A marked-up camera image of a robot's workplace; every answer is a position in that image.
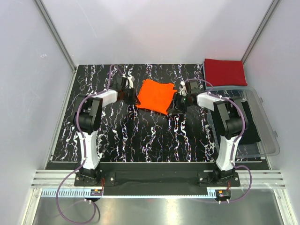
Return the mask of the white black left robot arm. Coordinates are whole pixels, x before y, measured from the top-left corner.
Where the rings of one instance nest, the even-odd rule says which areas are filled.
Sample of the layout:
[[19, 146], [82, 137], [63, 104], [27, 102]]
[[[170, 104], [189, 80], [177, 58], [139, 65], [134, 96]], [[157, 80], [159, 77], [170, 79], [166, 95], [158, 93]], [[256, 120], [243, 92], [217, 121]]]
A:
[[81, 162], [75, 169], [76, 181], [92, 186], [104, 181], [97, 154], [97, 133], [101, 125], [102, 109], [118, 101], [128, 105], [139, 104], [134, 81], [131, 75], [117, 76], [108, 85], [108, 89], [91, 95], [81, 94], [77, 98], [76, 111], [72, 116], [81, 149]]

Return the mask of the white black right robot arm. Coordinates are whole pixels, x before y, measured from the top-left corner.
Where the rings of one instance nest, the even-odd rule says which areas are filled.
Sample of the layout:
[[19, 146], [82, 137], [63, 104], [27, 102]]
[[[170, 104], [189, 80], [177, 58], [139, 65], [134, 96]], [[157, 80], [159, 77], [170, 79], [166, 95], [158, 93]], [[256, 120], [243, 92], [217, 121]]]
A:
[[199, 178], [201, 185], [225, 185], [234, 178], [235, 156], [238, 144], [248, 127], [248, 120], [239, 98], [228, 98], [201, 90], [198, 81], [188, 79], [180, 83], [167, 109], [168, 115], [184, 114], [189, 106], [196, 105], [214, 112], [217, 116], [215, 129], [220, 134], [219, 154], [212, 172]]

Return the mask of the orange t-shirt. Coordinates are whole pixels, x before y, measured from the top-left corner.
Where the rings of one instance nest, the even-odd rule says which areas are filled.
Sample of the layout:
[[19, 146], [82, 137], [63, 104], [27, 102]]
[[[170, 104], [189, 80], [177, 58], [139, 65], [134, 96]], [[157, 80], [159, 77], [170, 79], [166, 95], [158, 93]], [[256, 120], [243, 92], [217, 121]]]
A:
[[146, 109], [167, 115], [167, 109], [170, 106], [174, 94], [173, 83], [159, 83], [151, 79], [146, 79], [142, 83], [142, 87], [138, 94], [140, 109]]

